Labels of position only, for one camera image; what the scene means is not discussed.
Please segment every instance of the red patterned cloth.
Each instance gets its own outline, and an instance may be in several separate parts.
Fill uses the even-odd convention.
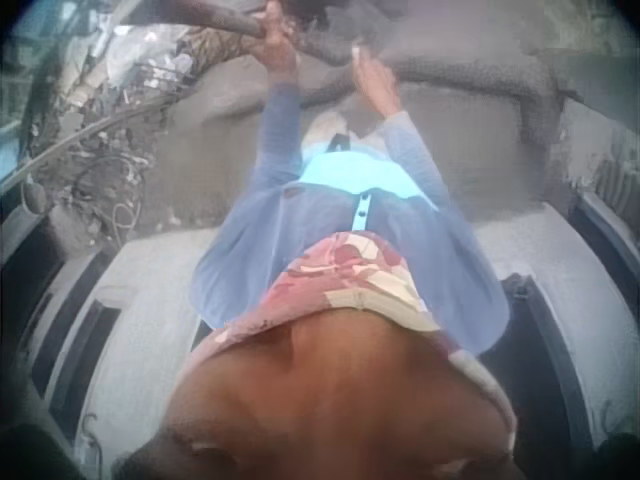
[[[335,308],[368,310],[434,342],[460,372],[487,395],[512,432],[516,419],[495,378],[438,326],[418,296],[405,259],[371,232],[339,232],[292,262],[255,310],[213,331],[187,360],[184,375],[202,362],[265,330]]]

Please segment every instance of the hand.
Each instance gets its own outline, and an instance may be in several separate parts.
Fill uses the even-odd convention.
[[[280,0],[267,2],[262,24],[265,39],[250,49],[251,54],[267,68],[271,83],[297,83],[298,61],[291,43],[293,28],[285,22]]]
[[[384,118],[403,110],[393,72],[372,58],[365,47],[353,47],[353,81],[360,94]]]

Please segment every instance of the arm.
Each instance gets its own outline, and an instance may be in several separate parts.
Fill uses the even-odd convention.
[[[388,117],[382,125],[382,134],[391,160],[404,168],[436,206],[447,205],[447,187],[409,114],[402,111]]]
[[[257,164],[249,191],[282,185],[300,176],[300,93],[291,82],[275,83],[269,96],[258,134]]]
[[[296,52],[289,40],[278,0],[267,3],[262,21],[264,42],[251,53],[269,76],[269,95],[260,122],[257,165],[249,181],[249,193],[282,185],[300,175],[300,93]]]
[[[436,206],[449,202],[447,187],[420,133],[402,108],[393,72],[366,48],[353,50],[353,77],[358,91],[385,118],[382,134],[391,160],[413,178]]]

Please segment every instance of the man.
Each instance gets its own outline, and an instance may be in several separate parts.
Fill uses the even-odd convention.
[[[303,159],[277,1],[264,23],[257,165],[193,280],[214,331],[116,477],[511,478],[513,412],[472,355],[506,299],[393,74],[354,51],[388,154],[342,138]]]

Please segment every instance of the concrete surface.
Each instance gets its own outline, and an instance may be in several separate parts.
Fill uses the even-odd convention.
[[[82,414],[97,415],[92,429],[103,448],[105,474],[159,426],[198,327],[188,299],[191,275],[214,236],[213,230],[199,230],[128,243],[79,312],[82,318],[93,300],[122,309]]]
[[[638,327],[580,235],[547,204],[475,233],[498,278],[532,275],[544,293],[575,364],[594,445],[615,424],[638,435]]]
[[[387,48],[420,48],[469,61],[516,58],[549,48],[604,50],[581,1],[411,0],[409,10],[409,18],[394,26]],[[302,58],[305,85],[331,74],[320,62]],[[258,116],[211,120],[212,112],[229,102],[254,101],[265,85],[264,69],[249,57],[239,58],[205,74],[201,93],[174,110],[173,128],[159,148],[158,169],[178,218],[204,212],[207,225],[219,224],[241,192],[255,160]],[[547,169],[544,148],[536,151],[520,143],[520,107],[513,101],[428,85],[405,85],[401,94],[470,220],[517,215],[566,180],[562,169],[554,169],[557,165]],[[338,105],[308,109],[304,126],[331,108],[358,134],[368,133],[375,123],[352,96]]]

